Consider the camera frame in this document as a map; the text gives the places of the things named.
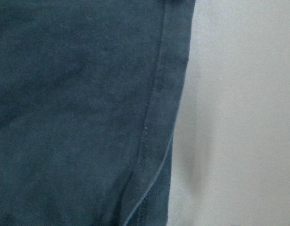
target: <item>dark blue fabric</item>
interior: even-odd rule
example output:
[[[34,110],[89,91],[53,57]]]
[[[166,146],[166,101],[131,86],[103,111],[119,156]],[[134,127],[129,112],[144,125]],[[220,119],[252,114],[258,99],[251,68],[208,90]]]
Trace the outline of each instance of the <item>dark blue fabric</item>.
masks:
[[[0,226],[162,226],[194,0],[0,1]]]

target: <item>white surface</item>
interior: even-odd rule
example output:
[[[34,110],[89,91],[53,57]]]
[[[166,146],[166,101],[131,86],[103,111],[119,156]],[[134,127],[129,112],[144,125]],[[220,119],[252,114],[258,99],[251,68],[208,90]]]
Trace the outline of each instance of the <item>white surface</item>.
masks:
[[[290,0],[197,0],[168,226],[290,226]]]

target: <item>light gray background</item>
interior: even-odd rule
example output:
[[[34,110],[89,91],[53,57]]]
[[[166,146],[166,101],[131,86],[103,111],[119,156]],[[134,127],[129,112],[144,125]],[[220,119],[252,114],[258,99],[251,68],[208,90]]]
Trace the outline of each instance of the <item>light gray background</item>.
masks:
[[[290,226],[290,0],[197,0],[169,226]]]

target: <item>garment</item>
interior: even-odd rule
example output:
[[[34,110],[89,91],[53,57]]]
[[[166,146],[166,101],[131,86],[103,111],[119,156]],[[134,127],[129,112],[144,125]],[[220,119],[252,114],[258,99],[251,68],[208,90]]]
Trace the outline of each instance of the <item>garment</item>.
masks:
[[[0,1],[0,226],[166,225],[194,4]]]

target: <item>fabric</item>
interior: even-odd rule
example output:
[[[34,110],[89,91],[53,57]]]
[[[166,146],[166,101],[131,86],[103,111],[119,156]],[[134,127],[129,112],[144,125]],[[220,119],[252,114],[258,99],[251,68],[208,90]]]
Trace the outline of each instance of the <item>fabric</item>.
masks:
[[[0,0],[0,226],[162,226],[194,0]]]

